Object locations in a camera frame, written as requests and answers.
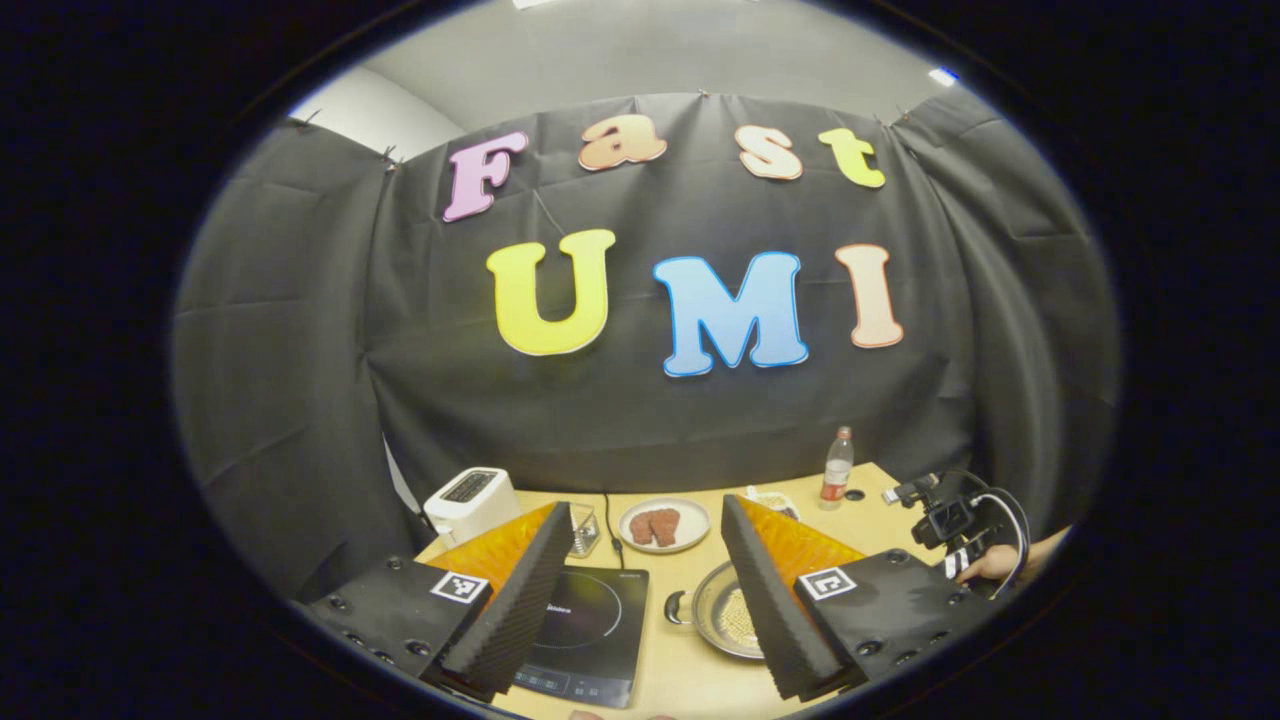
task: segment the plate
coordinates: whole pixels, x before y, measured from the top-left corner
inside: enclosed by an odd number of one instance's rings
[[[680,511],[680,524],[676,525],[676,543],[667,547],[658,547],[655,538],[649,544],[637,544],[635,538],[631,537],[631,519],[641,512],[662,510],[664,507]],[[622,542],[636,550],[659,555],[680,552],[681,550],[692,547],[698,544],[698,541],[707,537],[710,529],[712,518],[707,514],[707,509],[692,500],[681,500],[678,497],[655,497],[639,502],[623,512],[622,518],[618,518],[618,537],[622,538]]]

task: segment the toaster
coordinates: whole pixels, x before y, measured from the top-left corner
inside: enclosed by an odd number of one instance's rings
[[[521,515],[511,475],[498,468],[458,473],[422,503],[422,512],[448,548]]]

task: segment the black induction cooktop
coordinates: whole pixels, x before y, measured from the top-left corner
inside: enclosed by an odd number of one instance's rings
[[[564,568],[515,683],[576,702],[626,707],[648,594],[648,570]]]

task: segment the blue letter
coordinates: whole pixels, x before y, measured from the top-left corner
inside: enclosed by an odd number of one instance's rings
[[[753,327],[756,328],[753,364],[773,368],[804,363],[809,348],[800,342],[796,325],[797,272],[800,259],[795,255],[762,252],[751,259],[735,299],[701,258],[672,258],[654,265],[653,277],[671,293],[671,334],[676,346],[663,370],[676,378],[710,372],[713,360],[703,352],[699,328],[707,329],[730,368],[742,361]]]

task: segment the soda bottle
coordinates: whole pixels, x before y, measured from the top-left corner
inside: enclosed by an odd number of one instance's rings
[[[823,510],[835,510],[845,500],[849,471],[854,468],[854,443],[849,439],[852,434],[849,427],[841,427],[836,432],[836,442],[827,451],[827,471],[822,477],[822,493],[818,496],[818,506]]]

